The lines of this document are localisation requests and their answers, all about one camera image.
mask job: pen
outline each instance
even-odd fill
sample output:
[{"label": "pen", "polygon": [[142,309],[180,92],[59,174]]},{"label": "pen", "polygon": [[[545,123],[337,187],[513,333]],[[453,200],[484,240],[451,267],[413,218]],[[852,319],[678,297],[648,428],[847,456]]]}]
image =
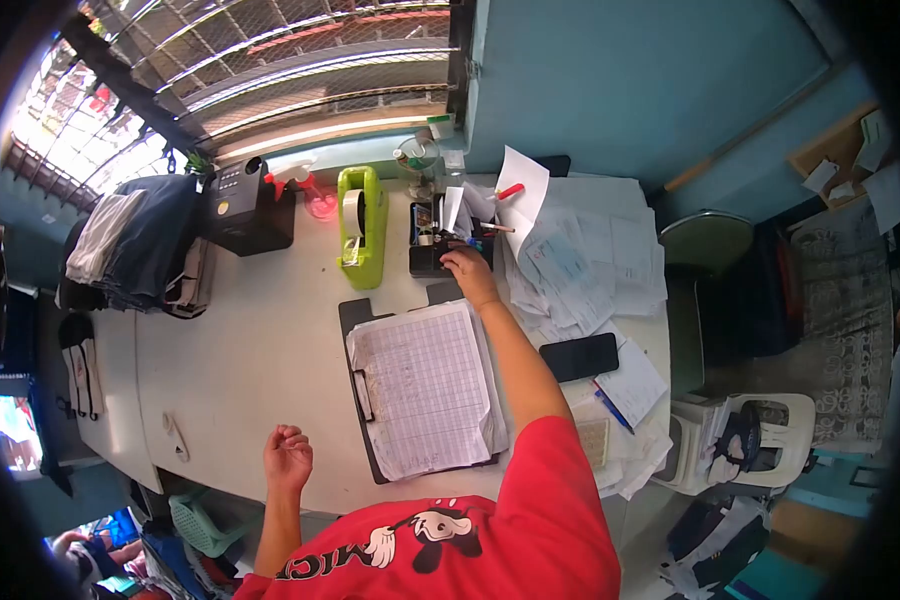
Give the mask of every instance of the pen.
[{"label": "pen", "polygon": [[485,230],[498,230],[500,232],[506,232],[507,234],[516,234],[516,229],[513,227],[508,227],[505,224],[494,224],[492,222],[481,222],[480,227]]},{"label": "pen", "polygon": [[497,200],[506,200],[510,198],[517,192],[522,192],[524,190],[523,183],[515,183],[504,189],[504,191],[497,190]]},{"label": "pen", "polygon": [[624,415],[620,414],[620,411],[618,411],[617,407],[613,405],[613,402],[611,402],[611,399],[607,396],[607,394],[600,389],[600,386],[597,386],[597,390],[594,392],[594,395],[600,399],[600,402],[603,403],[603,406],[609,409],[610,414],[612,414],[613,417],[616,418],[618,422],[620,422],[620,425],[624,426],[624,429],[630,432],[630,435],[636,435],[636,433],[634,433],[634,428],[631,427],[629,423],[627,423]]}]

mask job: black smartphone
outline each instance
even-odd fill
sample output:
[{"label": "black smartphone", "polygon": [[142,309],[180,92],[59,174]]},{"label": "black smartphone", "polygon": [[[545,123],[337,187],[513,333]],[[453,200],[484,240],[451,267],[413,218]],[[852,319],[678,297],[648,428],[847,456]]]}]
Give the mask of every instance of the black smartphone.
[{"label": "black smartphone", "polygon": [[612,333],[545,343],[540,346],[540,356],[547,367],[550,367],[557,383],[592,378],[620,368],[617,336]]}]

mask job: hand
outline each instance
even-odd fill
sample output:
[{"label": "hand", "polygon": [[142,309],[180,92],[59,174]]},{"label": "hand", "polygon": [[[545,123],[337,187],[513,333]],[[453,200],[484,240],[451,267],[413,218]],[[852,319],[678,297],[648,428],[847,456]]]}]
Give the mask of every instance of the hand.
[{"label": "hand", "polygon": [[53,541],[53,554],[57,557],[62,557],[74,542],[90,542],[90,537],[76,530],[65,531]]},{"label": "hand", "polygon": [[440,257],[440,262],[453,273],[459,289],[478,313],[484,306],[500,302],[491,267],[476,249],[452,249]]},{"label": "hand", "polygon": [[277,425],[266,438],[266,487],[278,494],[300,494],[314,468],[314,450],[295,425]]}]

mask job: green basket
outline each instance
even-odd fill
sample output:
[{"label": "green basket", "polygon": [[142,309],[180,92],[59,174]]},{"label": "green basket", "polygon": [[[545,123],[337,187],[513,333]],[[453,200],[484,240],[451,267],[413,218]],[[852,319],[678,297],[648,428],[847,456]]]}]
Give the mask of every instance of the green basket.
[{"label": "green basket", "polygon": [[187,544],[215,559],[263,520],[263,510],[259,515],[222,532],[201,505],[201,497],[206,493],[207,488],[204,488],[184,495],[170,496],[169,515],[176,531]]}]

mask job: bag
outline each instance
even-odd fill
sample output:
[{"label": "bag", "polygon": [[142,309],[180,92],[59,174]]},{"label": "bag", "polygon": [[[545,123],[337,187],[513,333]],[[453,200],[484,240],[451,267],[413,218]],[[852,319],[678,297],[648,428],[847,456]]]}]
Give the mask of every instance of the bag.
[{"label": "bag", "polygon": [[72,313],[60,321],[56,335],[70,379],[72,410],[96,421],[104,413],[104,395],[97,377],[93,321],[83,313]]}]

